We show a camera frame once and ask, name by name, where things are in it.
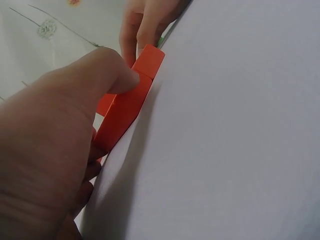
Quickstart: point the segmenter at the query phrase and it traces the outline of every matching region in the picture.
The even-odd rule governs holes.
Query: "white paper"
[[[97,180],[84,238],[320,239],[319,9],[194,1]]]

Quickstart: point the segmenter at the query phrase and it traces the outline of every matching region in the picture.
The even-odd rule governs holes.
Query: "printed flower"
[[[72,3],[80,3],[81,0],[70,0],[68,2],[72,2]],[[75,31],[73,31],[71,28],[69,28],[68,26],[64,25],[61,21],[59,21],[57,18],[55,18],[54,16],[52,16],[51,14],[47,13],[46,11],[36,7],[36,6],[32,6],[30,4],[28,4],[28,6],[37,9],[41,12],[43,12],[44,14],[48,15],[49,17],[51,17],[50,19],[48,18],[47,20],[45,20],[41,25],[38,24],[37,22],[33,21],[32,19],[30,19],[29,17],[24,16],[23,14],[21,14],[20,12],[14,10],[13,8],[9,7],[10,10],[16,12],[17,14],[19,14],[20,16],[24,17],[25,19],[28,19],[30,22],[34,23],[35,25],[38,26],[37,29],[37,34],[46,40],[49,40],[54,33],[57,30],[57,24],[55,21],[57,21],[58,23],[60,23],[62,26],[64,26],[66,29],[70,30],[71,32],[73,32],[75,35],[77,35],[78,37],[82,38],[83,40],[85,40],[87,43],[91,44],[92,46],[99,48],[101,47],[100,45],[96,44],[93,41],[89,41],[88,39],[84,38],[83,36],[81,36],[80,34],[76,33]]]
[[[67,0],[70,6],[78,6],[81,3],[81,0]]]
[[[57,30],[57,25],[54,20],[47,19],[45,20],[37,29],[38,35],[43,38],[49,40]]]

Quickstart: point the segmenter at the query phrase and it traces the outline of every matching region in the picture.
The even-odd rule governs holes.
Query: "white surface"
[[[38,26],[51,14],[91,42],[120,50],[118,38],[125,0],[82,0],[69,6],[67,0],[0,1],[0,98],[7,99],[42,74],[63,67],[95,47],[55,20],[57,29],[50,40],[37,35]]]
[[[84,238],[320,239],[319,9],[194,1],[97,180]]]

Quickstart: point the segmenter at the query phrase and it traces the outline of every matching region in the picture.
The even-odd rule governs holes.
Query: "skin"
[[[146,44],[156,45],[170,23],[191,0],[128,0],[119,36],[121,54],[129,67]]]
[[[101,47],[0,105],[0,239],[81,239],[74,218],[106,154],[92,144],[97,103],[138,82]]]

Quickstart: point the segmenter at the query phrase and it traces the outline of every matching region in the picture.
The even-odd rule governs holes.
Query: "orange plastic piece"
[[[105,116],[115,96],[115,94],[105,94],[98,102],[96,113]]]
[[[165,53],[155,46],[147,44],[138,59],[135,61],[132,69],[140,74],[144,74],[155,79],[160,65],[165,57]]]
[[[165,54],[152,45],[146,45],[132,69],[139,73],[139,84],[129,92],[106,94],[99,102],[97,112],[105,115],[93,144],[110,152],[137,118]]]
[[[138,116],[151,84],[150,77],[140,74],[136,88],[115,96],[93,140],[97,147],[111,151]]]

